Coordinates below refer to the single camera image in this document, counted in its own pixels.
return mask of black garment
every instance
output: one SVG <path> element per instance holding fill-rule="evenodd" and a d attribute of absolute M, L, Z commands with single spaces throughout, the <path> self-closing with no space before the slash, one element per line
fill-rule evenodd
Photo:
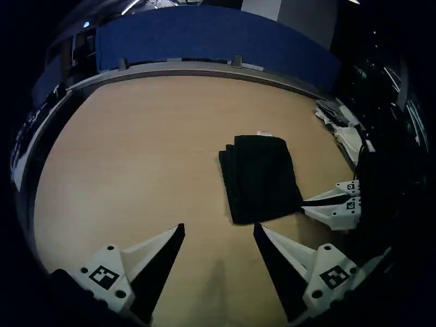
<path fill-rule="evenodd" d="M 301 210 L 302 197 L 286 142 L 243 135 L 219 159 L 235 224 L 268 221 Z"/>

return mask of table surface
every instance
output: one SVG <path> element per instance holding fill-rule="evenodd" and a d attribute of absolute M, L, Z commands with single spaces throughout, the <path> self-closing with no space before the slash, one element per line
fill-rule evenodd
<path fill-rule="evenodd" d="M 252 236 L 234 226 L 218 151 L 235 135 L 284 139 L 303 198 L 350 180 L 312 99 L 252 82 L 167 76 L 96 90 L 45 163 L 35 238 L 49 271 L 78 269 L 108 243 L 129 247 L 184 222 L 186 237 L 154 311 L 154 326 L 286 324 Z M 316 249 L 329 229 L 303 214 L 265 223 Z"/>

